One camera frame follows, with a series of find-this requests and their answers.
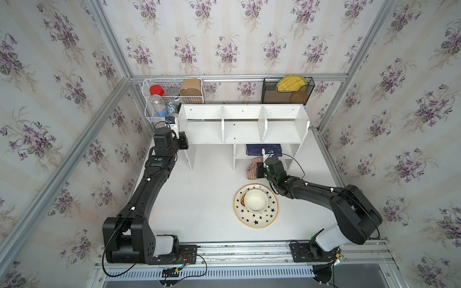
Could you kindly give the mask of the black mesh basket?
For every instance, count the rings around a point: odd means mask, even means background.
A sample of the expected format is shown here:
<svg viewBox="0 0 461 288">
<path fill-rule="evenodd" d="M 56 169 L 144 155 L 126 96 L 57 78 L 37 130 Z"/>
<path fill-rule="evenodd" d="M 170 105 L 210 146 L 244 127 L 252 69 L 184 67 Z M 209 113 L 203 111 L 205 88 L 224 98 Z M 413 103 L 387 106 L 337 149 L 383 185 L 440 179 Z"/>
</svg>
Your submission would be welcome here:
<svg viewBox="0 0 461 288">
<path fill-rule="evenodd" d="M 265 78 L 264 79 L 263 84 L 262 84 L 262 92 L 261 92 L 261 103 L 262 104 L 290 104 L 289 98 L 294 92 L 278 91 L 276 88 L 276 84 L 281 79 L 276 79 L 276 78 Z M 310 98 L 316 85 L 315 85 L 313 78 L 305 78 L 305 79 L 307 80 L 307 86 L 305 88 L 302 88 L 300 91 L 306 91 Z"/>
</svg>

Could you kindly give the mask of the white wooden bookshelf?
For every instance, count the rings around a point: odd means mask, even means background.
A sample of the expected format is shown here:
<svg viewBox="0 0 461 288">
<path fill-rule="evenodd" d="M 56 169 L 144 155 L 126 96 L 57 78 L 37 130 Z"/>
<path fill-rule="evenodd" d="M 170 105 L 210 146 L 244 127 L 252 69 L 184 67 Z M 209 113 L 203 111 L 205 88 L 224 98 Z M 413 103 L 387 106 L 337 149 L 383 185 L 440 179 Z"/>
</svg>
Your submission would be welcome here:
<svg viewBox="0 0 461 288">
<path fill-rule="evenodd" d="M 232 168 L 248 159 L 248 144 L 279 144 L 288 166 L 308 134 L 310 120 L 301 104 L 184 104 L 177 119 L 187 136 L 184 155 L 193 169 L 199 145 L 226 145 Z"/>
</svg>

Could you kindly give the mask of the yellow woven fan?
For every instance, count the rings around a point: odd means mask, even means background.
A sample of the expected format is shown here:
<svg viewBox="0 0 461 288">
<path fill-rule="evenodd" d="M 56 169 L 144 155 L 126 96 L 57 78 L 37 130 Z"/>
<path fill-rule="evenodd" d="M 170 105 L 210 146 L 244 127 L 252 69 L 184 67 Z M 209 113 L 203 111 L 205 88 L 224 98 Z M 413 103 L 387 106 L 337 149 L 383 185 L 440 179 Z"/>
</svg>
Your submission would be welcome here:
<svg viewBox="0 0 461 288">
<path fill-rule="evenodd" d="M 307 86 L 307 80 L 296 74 L 287 75 L 276 84 L 276 88 L 281 92 L 297 92 Z"/>
</svg>

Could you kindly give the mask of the star patterned plate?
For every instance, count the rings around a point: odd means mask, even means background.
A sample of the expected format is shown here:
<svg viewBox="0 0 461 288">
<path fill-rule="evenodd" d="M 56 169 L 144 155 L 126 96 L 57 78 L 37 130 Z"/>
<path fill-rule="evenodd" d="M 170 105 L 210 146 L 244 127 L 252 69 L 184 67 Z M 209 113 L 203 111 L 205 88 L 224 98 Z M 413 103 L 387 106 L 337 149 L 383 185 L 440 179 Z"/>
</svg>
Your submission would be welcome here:
<svg viewBox="0 0 461 288">
<path fill-rule="evenodd" d="M 234 211 L 246 226 L 263 229 L 277 218 L 279 204 L 276 194 L 270 188 L 260 184 L 251 184 L 236 193 Z"/>
</svg>

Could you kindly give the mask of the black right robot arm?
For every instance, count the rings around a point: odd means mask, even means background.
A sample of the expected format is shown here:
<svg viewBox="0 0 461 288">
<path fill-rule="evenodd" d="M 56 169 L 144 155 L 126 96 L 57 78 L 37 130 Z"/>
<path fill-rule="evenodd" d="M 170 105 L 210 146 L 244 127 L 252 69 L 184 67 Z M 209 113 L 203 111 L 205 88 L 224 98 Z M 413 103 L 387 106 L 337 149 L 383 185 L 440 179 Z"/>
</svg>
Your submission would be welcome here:
<svg viewBox="0 0 461 288">
<path fill-rule="evenodd" d="M 323 186 L 290 176 L 275 156 L 256 165 L 256 177 L 265 178 L 280 196 L 305 200 L 333 212 L 337 223 L 322 229 L 309 241 L 309 250 L 315 256 L 333 252 L 347 243 L 363 245 L 382 224 L 378 210 L 356 186 Z"/>
</svg>

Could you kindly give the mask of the brown paper box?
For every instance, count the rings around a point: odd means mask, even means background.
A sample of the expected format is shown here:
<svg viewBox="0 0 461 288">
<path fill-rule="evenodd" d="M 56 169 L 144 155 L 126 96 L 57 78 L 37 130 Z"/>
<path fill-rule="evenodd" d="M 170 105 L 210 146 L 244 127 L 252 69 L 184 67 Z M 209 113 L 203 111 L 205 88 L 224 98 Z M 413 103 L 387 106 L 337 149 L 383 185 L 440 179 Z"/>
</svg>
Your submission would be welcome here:
<svg viewBox="0 0 461 288">
<path fill-rule="evenodd" d="M 181 88 L 180 96 L 202 96 L 202 82 L 198 78 L 184 79 Z"/>
</svg>

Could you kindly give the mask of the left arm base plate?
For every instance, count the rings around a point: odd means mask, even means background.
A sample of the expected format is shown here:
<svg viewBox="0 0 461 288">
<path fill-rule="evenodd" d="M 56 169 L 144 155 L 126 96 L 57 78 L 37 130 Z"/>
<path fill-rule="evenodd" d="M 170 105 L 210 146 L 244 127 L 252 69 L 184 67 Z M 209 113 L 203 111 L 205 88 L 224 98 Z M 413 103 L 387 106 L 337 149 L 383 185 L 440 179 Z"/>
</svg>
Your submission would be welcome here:
<svg viewBox="0 0 461 288">
<path fill-rule="evenodd" d="M 197 245 L 180 244 L 172 253 L 152 258 L 151 265 L 192 265 L 196 263 L 197 250 Z"/>
</svg>

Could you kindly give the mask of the round cork coaster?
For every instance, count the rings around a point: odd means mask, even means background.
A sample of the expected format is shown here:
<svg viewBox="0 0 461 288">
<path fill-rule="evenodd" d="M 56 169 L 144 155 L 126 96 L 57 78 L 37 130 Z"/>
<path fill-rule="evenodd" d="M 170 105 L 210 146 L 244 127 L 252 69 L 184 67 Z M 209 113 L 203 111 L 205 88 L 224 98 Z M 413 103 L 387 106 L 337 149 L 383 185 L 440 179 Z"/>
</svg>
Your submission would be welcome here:
<svg viewBox="0 0 461 288">
<path fill-rule="evenodd" d="M 303 104 L 305 105 L 309 99 L 309 95 L 306 91 L 297 91 L 294 92 L 290 98 L 290 104 Z"/>
</svg>

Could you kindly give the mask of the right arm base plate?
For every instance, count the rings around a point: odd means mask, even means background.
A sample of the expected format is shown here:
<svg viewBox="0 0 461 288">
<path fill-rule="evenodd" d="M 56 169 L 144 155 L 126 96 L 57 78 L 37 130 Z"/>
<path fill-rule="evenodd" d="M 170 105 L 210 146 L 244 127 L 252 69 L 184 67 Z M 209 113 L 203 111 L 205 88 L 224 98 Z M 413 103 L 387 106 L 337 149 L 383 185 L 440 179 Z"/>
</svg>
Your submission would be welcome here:
<svg viewBox="0 0 461 288">
<path fill-rule="evenodd" d="M 316 244 L 308 242 L 291 241 L 289 249 L 295 263 L 330 263 L 339 257 L 341 249 L 339 247 L 330 252 L 324 252 Z"/>
</svg>

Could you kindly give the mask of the dark blue book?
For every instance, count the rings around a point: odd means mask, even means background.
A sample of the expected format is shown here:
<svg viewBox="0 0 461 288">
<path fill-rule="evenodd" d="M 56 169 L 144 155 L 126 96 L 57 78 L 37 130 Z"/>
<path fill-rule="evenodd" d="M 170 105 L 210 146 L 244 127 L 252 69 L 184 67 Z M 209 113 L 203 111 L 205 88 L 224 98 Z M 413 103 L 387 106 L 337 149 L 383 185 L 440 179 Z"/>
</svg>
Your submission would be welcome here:
<svg viewBox="0 0 461 288">
<path fill-rule="evenodd" d="M 262 150 L 265 154 L 273 154 L 274 156 L 281 157 L 283 155 L 282 147 L 280 144 L 247 144 L 247 156 L 263 156 Z"/>
</svg>

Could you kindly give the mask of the clear plastic bottle blue label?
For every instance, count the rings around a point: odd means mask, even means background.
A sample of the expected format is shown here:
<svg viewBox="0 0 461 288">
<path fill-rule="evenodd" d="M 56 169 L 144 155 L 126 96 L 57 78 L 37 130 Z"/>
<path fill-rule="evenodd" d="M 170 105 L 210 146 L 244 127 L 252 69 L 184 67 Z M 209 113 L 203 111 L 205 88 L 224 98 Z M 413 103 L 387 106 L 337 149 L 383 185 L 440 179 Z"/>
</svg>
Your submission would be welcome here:
<svg viewBox="0 0 461 288">
<path fill-rule="evenodd" d="M 149 101 L 151 103 L 153 110 L 159 118 L 165 118 L 169 115 L 168 107 L 164 102 L 162 96 L 158 94 L 153 94 L 150 96 Z"/>
</svg>

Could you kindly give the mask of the red lidded jar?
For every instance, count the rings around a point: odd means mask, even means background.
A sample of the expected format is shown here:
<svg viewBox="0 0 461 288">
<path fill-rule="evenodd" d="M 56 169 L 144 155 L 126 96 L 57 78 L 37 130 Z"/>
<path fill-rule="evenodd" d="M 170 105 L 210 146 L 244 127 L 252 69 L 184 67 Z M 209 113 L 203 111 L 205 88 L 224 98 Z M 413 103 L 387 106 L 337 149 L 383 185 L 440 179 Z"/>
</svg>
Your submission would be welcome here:
<svg viewBox="0 0 461 288">
<path fill-rule="evenodd" d="M 149 92 L 151 96 L 157 95 L 163 97 L 165 94 L 165 91 L 162 86 L 160 85 L 153 85 L 149 88 Z"/>
</svg>

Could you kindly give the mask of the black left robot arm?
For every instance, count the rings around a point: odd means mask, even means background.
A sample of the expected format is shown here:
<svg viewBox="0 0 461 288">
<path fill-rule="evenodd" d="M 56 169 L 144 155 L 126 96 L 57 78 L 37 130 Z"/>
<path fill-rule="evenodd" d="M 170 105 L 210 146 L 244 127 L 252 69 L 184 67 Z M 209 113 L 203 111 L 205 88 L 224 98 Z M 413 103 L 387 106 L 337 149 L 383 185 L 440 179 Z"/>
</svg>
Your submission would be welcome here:
<svg viewBox="0 0 461 288">
<path fill-rule="evenodd" d="M 175 166 L 178 151 L 188 149 L 188 139 L 184 132 L 162 127 L 155 129 L 153 140 L 144 174 L 130 200 L 117 216 L 108 217 L 103 223 L 103 259 L 110 264 L 155 265 L 164 258 L 180 258 L 178 237 L 156 236 L 149 218 Z"/>
</svg>

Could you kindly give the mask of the cream ceramic bowl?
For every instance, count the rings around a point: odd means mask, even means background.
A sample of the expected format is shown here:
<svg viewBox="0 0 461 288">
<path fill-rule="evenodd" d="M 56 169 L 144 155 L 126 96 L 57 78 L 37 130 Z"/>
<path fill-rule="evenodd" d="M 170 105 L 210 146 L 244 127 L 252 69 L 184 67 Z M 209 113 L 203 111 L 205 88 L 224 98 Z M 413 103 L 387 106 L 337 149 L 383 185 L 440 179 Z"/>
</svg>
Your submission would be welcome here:
<svg viewBox="0 0 461 288">
<path fill-rule="evenodd" d="M 253 189 L 242 197 L 242 204 L 251 212 L 261 213 L 268 207 L 268 197 L 265 192 Z"/>
</svg>

